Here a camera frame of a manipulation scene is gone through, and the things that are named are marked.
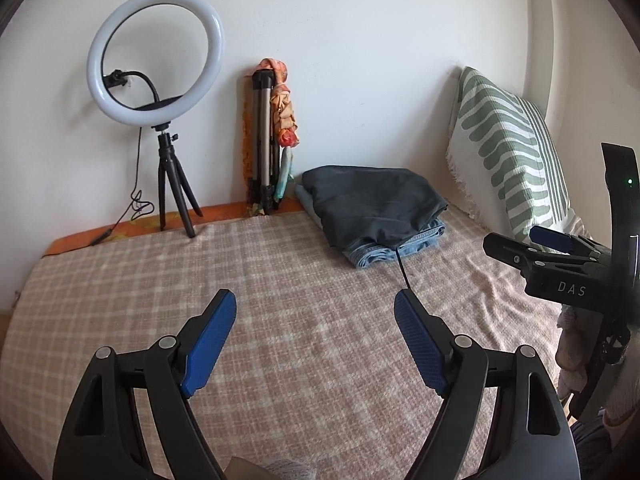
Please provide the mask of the gloved right hand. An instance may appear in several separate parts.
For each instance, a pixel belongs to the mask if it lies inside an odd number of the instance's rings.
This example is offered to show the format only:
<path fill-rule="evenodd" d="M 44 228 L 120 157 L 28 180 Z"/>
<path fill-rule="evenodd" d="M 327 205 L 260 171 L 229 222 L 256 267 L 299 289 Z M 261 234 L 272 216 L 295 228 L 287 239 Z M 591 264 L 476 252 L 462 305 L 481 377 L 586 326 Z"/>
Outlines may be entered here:
<path fill-rule="evenodd" d="M 563 304 L 556 326 L 561 330 L 555 362 L 561 369 L 558 395 L 565 400 L 570 394 L 582 392 L 587 385 L 587 365 L 591 360 L 600 333 L 601 313 Z"/>

